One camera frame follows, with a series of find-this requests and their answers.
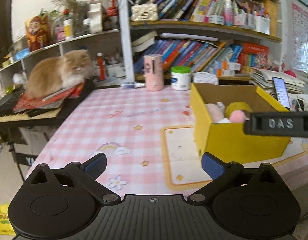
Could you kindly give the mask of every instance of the phone screen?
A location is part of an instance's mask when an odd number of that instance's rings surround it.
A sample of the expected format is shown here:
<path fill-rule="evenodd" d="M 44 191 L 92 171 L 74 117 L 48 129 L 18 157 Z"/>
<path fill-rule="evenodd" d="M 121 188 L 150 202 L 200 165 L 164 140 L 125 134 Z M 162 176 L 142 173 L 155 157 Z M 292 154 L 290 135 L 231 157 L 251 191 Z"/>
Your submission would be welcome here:
<path fill-rule="evenodd" d="M 273 78 L 274 88 L 277 96 L 277 100 L 282 106 L 290 108 L 289 95 L 286 90 L 286 86 L 283 78 Z"/>

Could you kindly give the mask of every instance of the poster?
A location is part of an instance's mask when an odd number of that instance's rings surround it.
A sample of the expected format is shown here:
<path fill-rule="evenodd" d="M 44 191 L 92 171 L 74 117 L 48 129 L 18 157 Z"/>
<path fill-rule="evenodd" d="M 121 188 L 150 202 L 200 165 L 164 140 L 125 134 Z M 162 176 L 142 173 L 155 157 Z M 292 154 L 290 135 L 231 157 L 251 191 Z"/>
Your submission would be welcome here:
<path fill-rule="evenodd" d="M 291 67 L 308 73 L 308 13 L 292 3 L 293 56 Z"/>

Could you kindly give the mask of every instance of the pearl handbag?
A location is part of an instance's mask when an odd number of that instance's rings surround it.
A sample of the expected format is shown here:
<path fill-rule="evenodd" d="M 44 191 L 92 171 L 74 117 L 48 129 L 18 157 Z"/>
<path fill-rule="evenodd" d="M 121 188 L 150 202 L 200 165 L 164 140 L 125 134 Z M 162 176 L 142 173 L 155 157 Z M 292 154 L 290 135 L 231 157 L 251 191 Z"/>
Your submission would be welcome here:
<path fill-rule="evenodd" d="M 149 0 L 149 4 L 139 4 L 139 1 L 136 0 L 132 6 L 132 21 L 157 21 L 157 4 L 153 4 L 153 0 Z"/>

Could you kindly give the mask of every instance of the orange and white cat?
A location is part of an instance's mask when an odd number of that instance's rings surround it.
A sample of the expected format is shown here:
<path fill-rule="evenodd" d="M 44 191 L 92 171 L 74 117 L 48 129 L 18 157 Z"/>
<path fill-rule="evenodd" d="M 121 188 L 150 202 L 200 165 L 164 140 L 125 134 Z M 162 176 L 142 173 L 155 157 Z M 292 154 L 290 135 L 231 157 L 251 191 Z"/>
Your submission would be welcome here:
<path fill-rule="evenodd" d="M 86 50 L 72 50 L 60 57 L 44 59 L 30 73 L 25 94 L 41 98 L 78 85 L 92 76 L 92 68 Z"/>

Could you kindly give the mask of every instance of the yellow box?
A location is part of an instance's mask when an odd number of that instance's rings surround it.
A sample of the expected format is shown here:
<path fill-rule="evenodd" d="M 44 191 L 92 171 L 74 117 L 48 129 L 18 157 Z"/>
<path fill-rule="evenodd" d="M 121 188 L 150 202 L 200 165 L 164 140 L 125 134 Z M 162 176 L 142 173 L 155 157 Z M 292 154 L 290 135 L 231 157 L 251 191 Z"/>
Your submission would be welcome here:
<path fill-rule="evenodd" d="M 194 138 L 199 155 L 210 152 L 228 163 L 251 163 L 280 157 L 290 137 L 255 136 L 243 133 L 242 123 L 213 123 L 205 104 L 247 103 L 253 112 L 288 111 L 257 86 L 215 86 L 192 83 L 190 106 L 195 117 Z"/>

